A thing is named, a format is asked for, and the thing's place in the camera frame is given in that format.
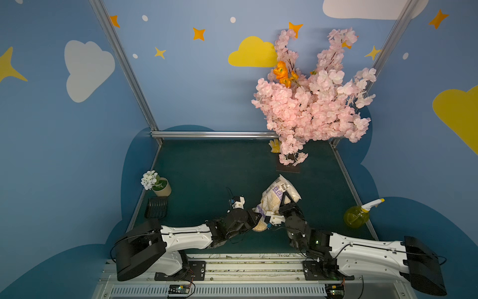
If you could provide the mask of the clear plastic oats bag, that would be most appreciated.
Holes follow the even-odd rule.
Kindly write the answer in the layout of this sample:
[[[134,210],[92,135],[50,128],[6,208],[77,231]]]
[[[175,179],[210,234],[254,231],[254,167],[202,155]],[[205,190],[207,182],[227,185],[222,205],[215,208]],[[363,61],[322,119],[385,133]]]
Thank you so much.
[[[279,177],[268,187],[266,191],[262,193],[261,202],[254,209],[256,213],[261,214],[259,222],[265,222],[265,214],[267,211],[273,211],[275,214],[281,215],[280,205],[281,197],[284,192],[290,193],[293,198],[293,202],[297,203],[301,196],[297,192],[296,188],[291,184],[289,180],[284,178],[281,174]]]

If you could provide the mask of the white patterned breakfast bowl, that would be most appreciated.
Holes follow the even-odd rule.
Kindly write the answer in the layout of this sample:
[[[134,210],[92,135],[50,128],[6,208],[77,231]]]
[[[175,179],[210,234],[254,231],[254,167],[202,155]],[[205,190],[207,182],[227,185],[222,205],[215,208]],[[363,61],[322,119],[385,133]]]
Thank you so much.
[[[267,230],[268,228],[268,224],[264,223],[264,222],[259,222],[252,230],[254,232],[263,232],[265,230]]]

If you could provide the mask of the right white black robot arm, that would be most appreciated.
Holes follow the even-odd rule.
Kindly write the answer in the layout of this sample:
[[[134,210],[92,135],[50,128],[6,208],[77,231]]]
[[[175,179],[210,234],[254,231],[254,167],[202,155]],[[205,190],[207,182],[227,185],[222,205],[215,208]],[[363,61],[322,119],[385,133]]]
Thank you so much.
[[[439,255],[415,237],[384,242],[313,229],[289,193],[283,193],[278,212],[285,218],[291,246],[313,259],[326,279],[396,279],[424,294],[447,294]]]

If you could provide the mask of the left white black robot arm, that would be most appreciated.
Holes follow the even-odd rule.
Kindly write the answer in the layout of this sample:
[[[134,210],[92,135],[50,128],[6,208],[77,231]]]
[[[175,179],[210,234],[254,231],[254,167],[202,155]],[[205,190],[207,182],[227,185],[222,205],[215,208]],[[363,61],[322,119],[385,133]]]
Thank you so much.
[[[117,279],[134,279],[159,262],[159,271],[175,276],[187,269],[188,249],[213,249],[257,226],[261,214],[232,209],[225,217],[193,227],[168,227],[150,219],[127,232],[114,244]]]

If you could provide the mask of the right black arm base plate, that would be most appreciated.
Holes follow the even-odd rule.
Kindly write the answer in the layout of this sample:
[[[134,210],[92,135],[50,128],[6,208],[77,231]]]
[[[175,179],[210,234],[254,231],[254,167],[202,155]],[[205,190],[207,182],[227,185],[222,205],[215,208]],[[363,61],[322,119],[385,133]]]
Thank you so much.
[[[330,280],[340,281],[355,280],[355,277],[344,275],[339,271],[339,266],[335,263],[327,263],[324,261],[305,260],[302,262],[304,276],[309,280]]]

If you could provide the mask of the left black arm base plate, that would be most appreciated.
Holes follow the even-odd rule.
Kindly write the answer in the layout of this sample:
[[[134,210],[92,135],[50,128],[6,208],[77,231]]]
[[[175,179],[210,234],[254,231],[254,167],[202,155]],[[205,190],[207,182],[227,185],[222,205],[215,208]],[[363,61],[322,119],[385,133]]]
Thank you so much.
[[[155,281],[160,282],[177,282],[177,281],[204,281],[207,263],[203,260],[190,261],[185,269],[178,273],[168,276],[166,274],[157,272],[154,276]]]

